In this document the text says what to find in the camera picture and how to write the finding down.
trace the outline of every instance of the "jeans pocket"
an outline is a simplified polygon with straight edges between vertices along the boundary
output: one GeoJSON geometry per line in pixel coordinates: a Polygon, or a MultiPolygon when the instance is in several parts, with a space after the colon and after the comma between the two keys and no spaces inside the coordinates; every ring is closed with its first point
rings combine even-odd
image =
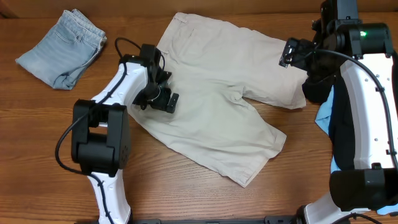
{"type": "Polygon", "coordinates": [[[76,34],[74,34],[71,30],[69,30],[62,24],[56,24],[53,31],[59,39],[66,42],[67,44],[74,43],[78,38],[76,34]]]}

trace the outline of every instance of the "khaki shorts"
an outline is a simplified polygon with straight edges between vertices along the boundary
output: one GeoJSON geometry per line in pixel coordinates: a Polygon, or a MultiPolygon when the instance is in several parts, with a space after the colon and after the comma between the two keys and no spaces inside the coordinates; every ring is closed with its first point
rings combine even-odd
{"type": "Polygon", "coordinates": [[[177,13],[158,49],[174,114],[138,106],[129,114],[167,147],[242,187],[283,148],[286,135],[267,124],[244,97],[301,108],[306,74],[278,66],[285,42],[229,22],[177,13]]]}

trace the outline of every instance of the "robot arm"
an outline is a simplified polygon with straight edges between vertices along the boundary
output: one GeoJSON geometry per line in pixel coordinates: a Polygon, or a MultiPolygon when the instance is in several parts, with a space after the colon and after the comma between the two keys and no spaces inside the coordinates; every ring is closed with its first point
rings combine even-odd
{"type": "Polygon", "coordinates": [[[316,103],[326,100],[336,79],[344,80],[355,132],[355,170],[332,173],[330,192],[299,209],[294,223],[334,223],[351,213],[398,202],[394,150],[398,120],[389,29],[385,24],[363,24],[356,0],[327,0],[321,5],[321,14],[320,20],[313,21],[314,39],[290,38],[280,65],[307,71],[303,91],[316,103]],[[361,63],[370,72],[360,67],[361,63]]]}
{"type": "Polygon", "coordinates": [[[167,86],[171,73],[159,67],[160,57],[155,46],[144,44],[139,56],[121,58],[118,72],[100,94],[91,101],[78,100],[73,107],[74,121],[90,113],[73,128],[72,159],[80,165],[82,173],[94,175],[102,182],[103,191],[98,181],[88,176],[97,199],[99,224],[112,224],[105,206],[114,224],[131,221],[123,184],[123,168],[131,150],[127,110],[134,105],[144,110],[150,105],[168,113],[175,111],[178,94],[172,94],[167,86]],[[101,103],[114,87],[112,95],[101,103]],[[107,128],[107,134],[90,132],[90,128],[98,126],[107,128]]]}

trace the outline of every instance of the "wooden table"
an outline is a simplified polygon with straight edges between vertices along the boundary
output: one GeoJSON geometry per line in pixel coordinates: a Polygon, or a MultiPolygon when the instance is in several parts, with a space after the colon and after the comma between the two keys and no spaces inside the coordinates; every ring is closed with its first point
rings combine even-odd
{"type": "MultiPolygon", "coordinates": [[[[311,39],[319,14],[258,14],[216,19],[279,39],[311,39]]],[[[365,22],[386,22],[398,44],[398,14],[364,13],[365,22]]],[[[37,44],[57,19],[0,20],[0,223],[73,223],[98,216],[86,177],[61,169],[54,147],[71,123],[77,99],[91,99],[113,78],[123,36],[138,44],[158,43],[172,17],[92,18],[108,45],[72,91],[53,90],[15,59],[37,44]]],[[[128,44],[124,53],[137,54],[128,44]]],[[[331,142],[314,123],[318,105],[286,110],[250,101],[266,122],[287,135],[282,152],[244,189],[226,177],[167,149],[130,119],[132,153],[124,170],[126,197],[134,219],[261,218],[290,215],[328,191],[331,142]]],[[[70,159],[70,136],[62,160],[70,159]]],[[[383,223],[398,218],[380,217],[383,223]]]]}

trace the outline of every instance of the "light blue jeans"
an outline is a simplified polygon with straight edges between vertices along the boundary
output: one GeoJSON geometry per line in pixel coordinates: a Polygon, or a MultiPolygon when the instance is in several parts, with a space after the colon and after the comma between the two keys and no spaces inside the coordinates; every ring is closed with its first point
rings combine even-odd
{"type": "Polygon", "coordinates": [[[106,42],[79,10],[65,10],[45,37],[16,62],[52,88],[71,90],[106,42]]]}

